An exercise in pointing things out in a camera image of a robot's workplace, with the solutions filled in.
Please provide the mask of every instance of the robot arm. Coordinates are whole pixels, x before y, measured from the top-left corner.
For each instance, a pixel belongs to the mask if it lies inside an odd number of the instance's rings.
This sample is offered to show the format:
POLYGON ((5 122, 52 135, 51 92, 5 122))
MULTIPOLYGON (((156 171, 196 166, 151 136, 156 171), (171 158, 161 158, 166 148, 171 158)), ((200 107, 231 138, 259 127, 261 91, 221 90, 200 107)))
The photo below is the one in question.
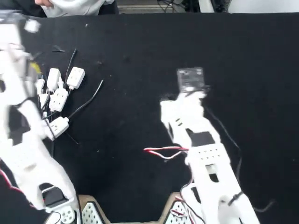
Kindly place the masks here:
POLYGON ((182 188, 181 196, 196 211, 196 214, 191 211, 193 219, 197 224, 259 224, 249 199, 242 193, 219 134, 203 116, 202 69, 179 70, 178 78, 178 98, 160 102, 161 121, 173 143, 189 149, 185 163, 193 182, 182 188), (196 188, 200 202, 192 188, 196 188))
MULTIPOLYGON (((31 88, 36 81, 29 63, 30 55, 21 46, 16 24, 0 24, 0 31, 8 34, 1 37, 0 49, 0 158, 10 168, 19 189, 36 209, 62 214, 65 209, 71 208, 72 213, 77 212, 77 223, 80 223, 74 186, 42 141, 46 136, 45 127, 30 99, 31 88), (9 120, 12 119, 10 107, 15 107, 26 120, 17 129, 9 126, 9 120), (66 202, 47 207, 40 190, 43 183, 59 188, 66 202)), ((72 223, 73 218, 74 214, 67 222, 72 223)))

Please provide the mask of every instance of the white wall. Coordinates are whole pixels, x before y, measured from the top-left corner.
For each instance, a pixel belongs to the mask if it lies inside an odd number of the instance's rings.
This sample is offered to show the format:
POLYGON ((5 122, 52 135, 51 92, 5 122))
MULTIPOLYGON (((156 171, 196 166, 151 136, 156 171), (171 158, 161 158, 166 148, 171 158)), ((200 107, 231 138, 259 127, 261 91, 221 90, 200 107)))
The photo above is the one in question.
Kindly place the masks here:
POLYGON ((299 12, 299 0, 231 0, 230 13, 299 12))

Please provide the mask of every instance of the person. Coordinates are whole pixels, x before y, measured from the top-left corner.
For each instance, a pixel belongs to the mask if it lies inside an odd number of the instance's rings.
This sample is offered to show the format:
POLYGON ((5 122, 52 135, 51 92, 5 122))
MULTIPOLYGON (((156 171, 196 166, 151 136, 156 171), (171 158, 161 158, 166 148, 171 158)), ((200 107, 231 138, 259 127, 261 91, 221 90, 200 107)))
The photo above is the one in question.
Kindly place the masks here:
POLYGON ((115 0, 0 0, 3 9, 35 17, 118 14, 115 0))

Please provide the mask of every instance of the black table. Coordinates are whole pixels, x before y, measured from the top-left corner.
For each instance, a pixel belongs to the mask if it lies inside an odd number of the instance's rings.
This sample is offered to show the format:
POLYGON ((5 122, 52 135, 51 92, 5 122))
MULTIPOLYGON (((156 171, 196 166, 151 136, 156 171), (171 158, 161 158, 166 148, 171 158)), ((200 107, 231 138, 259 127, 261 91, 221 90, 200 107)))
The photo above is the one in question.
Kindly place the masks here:
MULTIPOLYGON (((95 100, 71 122, 68 132, 80 145, 65 134, 55 143, 55 158, 77 192, 94 196, 111 222, 157 220, 169 194, 179 191, 190 174, 183 158, 165 163, 142 149, 171 145, 160 122, 159 99, 178 93, 177 68, 203 67, 211 86, 204 105, 242 150, 243 191, 256 207, 272 198, 277 201, 259 215, 261 222, 296 222, 298 20, 299 14, 135 14, 40 20, 40 33, 25 35, 24 45, 32 54, 44 52, 37 59, 42 67, 65 73, 77 48, 73 65, 86 71, 64 116, 87 101, 102 79, 105 82, 95 100), (53 45, 66 52, 52 53, 53 45)), ((211 122, 235 170, 237 149, 219 124, 211 122)), ((18 196, 9 194, 9 202, 2 203, 2 220, 18 196)), ((24 207, 24 198, 19 200, 24 207)), ((10 223, 29 215, 36 223, 44 218, 41 212, 19 208, 10 223)))

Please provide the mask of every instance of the white connector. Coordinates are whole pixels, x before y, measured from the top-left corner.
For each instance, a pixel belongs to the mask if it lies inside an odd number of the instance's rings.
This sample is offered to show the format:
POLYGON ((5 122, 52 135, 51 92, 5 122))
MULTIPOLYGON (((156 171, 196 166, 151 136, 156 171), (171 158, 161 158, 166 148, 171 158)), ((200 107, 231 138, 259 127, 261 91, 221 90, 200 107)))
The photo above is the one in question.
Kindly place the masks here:
POLYGON ((44 107, 46 101, 48 98, 48 94, 47 93, 43 93, 41 95, 39 95, 39 102, 41 103, 41 109, 44 107))
POLYGON ((50 96, 49 108, 51 111, 61 112, 68 96, 67 90, 63 87, 64 83, 61 77, 58 79, 58 86, 59 88, 50 96))
POLYGON ((73 67, 66 81, 66 84, 69 86, 69 89, 73 90, 74 88, 79 88, 84 76, 84 69, 73 67))
POLYGON ((36 92, 38 95, 42 93, 43 86, 45 85, 45 80, 44 79, 38 79, 36 81, 36 92))
POLYGON ((48 76, 47 87, 49 91, 53 92, 58 87, 58 79, 61 77, 59 69, 51 68, 48 76))
POLYGON ((48 138, 53 141, 54 139, 58 138, 63 132, 65 132, 66 129, 69 128, 69 119, 58 117, 54 121, 52 121, 49 126, 52 129, 54 136, 49 128, 46 128, 45 133, 48 138))

